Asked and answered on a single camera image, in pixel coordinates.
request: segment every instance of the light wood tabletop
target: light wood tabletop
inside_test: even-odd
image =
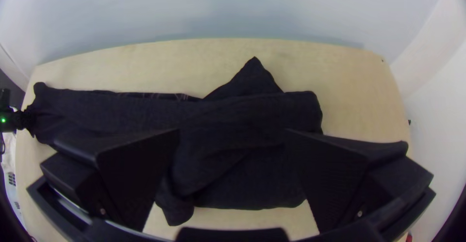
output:
[[[372,142],[410,142],[401,96],[383,57],[334,45],[275,39],[194,39],[128,45],[75,55],[36,67],[23,109],[34,99],[33,85],[117,92],[186,93],[203,97],[227,83],[256,56],[285,91],[313,91],[323,112],[325,134]],[[17,136],[18,197],[28,232],[38,241],[65,239],[26,192],[54,154],[29,132]],[[211,229],[283,227],[291,240],[318,234],[307,201],[296,208],[218,210],[196,208],[181,226],[168,226],[152,207],[144,232],[174,239],[182,226]]]

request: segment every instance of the white curved wall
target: white curved wall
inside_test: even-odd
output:
[[[412,119],[413,158],[434,174],[437,193],[413,227],[416,241],[432,241],[466,183],[466,41],[447,65],[405,100]]]
[[[437,193],[412,228],[431,241],[466,184],[466,0],[439,0],[406,51],[392,64],[412,120],[413,159],[434,174]]]
[[[391,62],[410,44],[436,2],[0,0],[0,64],[25,88],[35,65],[64,56],[130,43],[217,36],[349,45]]]

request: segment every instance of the black cloth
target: black cloth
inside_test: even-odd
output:
[[[155,202],[169,225],[194,206],[260,210],[296,207],[305,199],[283,153],[282,131],[322,133],[313,92],[284,93],[257,58],[203,99],[184,94],[114,93],[34,85],[28,128],[51,145],[69,129],[130,133],[180,129],[180,144]]]

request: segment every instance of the crumpled black fabric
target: crumpled black fabric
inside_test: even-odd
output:
[[[284,128],[322,133],[313,92],[284,93],[257,58],[203,99],[184,94],[114,93],[34,85],[26,112],[38,141],[70,129],[130,133],[180,129],[174,161],[155,197],[170,226],[194,206],[260,210],[296,207],[305,199],[283,153]]]

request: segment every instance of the black plastic frame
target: black plastic frame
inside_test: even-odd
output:
[[[28,187],[28,192],[43,214],[54,225],[54,227],[69,241],[103,242],[114,241],[115,238],[124,238],[128,242],[167,242],[137,231],[110,224],[104,220],[93,218],[89,222],[83,221],[73,215],[56,201],[53,189],[48,185],[45,177],[41,177]],[[416,221],[426,207],[433,200],[435,193],[427,188],[421,198],[410,208],[402,208],[401,199],[395,199],[386,206],[380,208],[367,217],[356,221],[343,228],[338,228],[315,237],[299,240],[299,242],[323,242],[323,241],[393,241],[399,238]],[[184,242],[209,242],[230,241],[232,238],[244,238],[243,241],[258,242],[287,242],[286,235],[282,229],[265,229],[249,231],[220,231],[200,230],[184,228],[180,231],[176,241]]]

